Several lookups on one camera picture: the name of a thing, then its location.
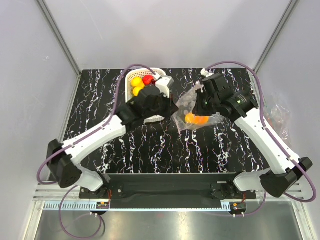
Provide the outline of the clear pink-dotted zip bag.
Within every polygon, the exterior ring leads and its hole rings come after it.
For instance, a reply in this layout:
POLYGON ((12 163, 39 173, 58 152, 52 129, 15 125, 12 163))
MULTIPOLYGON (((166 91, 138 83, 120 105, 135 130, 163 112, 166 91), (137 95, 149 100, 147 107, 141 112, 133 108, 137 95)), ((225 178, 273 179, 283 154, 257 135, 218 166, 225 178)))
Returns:
POLYGON ((186 92, 183 96, 179 98, 176 105, 178 107, 178 111, 172 115, 172 119, 177 127, 178 132, 182 132, 185 130, 198 130, 203 127, 216 126, 223 122, 225 119, 219 113, 209 116, 209 121, 203 125, 189 124, 185 122, 185 116, 188 113, 193 113, 194 107, 196 105, 196 87, 193 87, 191 90, 186 92))

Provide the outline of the orange mango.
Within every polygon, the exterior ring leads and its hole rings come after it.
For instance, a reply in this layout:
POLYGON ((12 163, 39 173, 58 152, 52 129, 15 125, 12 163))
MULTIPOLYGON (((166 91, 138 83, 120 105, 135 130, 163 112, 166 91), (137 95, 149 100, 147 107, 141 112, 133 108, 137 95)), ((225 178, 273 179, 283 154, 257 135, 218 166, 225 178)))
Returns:
POLYGON ((193 113, 187 113, 185 115, 185 122, 187 124, 194 124, 194 125, 204 125, 209 121, 210 117, 209 116, 196 116, 193 113))

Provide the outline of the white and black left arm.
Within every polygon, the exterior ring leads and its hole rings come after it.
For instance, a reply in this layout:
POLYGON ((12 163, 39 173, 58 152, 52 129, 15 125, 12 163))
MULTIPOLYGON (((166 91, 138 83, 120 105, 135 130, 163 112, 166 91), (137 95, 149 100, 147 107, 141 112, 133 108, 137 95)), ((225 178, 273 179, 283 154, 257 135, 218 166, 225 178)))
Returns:
POLYGON ((148 86, 119 106, 107 120, 86 132, 62 143, 51 141, 47 166, 60 188, 79 186, 90 190, 95 197, 103 198, 108 193, 106 180, 83 167, 81 162, 101 146, 142 126, 146 119, 153 116, 169 118, 177 111, 169 87, 148 86))

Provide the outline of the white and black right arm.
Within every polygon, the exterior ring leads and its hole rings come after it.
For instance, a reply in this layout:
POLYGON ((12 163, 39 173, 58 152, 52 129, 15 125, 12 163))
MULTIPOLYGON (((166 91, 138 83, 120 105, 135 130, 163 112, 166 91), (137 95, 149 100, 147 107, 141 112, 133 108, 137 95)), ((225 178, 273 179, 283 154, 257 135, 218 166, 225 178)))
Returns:
POLYGON ((308 171, 313 163, 299 157, 277 135, 260 115, 257 101, 248 91, 235 92, 222 74, 202 73, 202 87, 196 91, 196 116, 219 113, 238 126, 262 153, 269 167, 260 171, 242 172, 227 185, 228 195, 239 198, 246 191, 264 190, 279 198, 308 171))

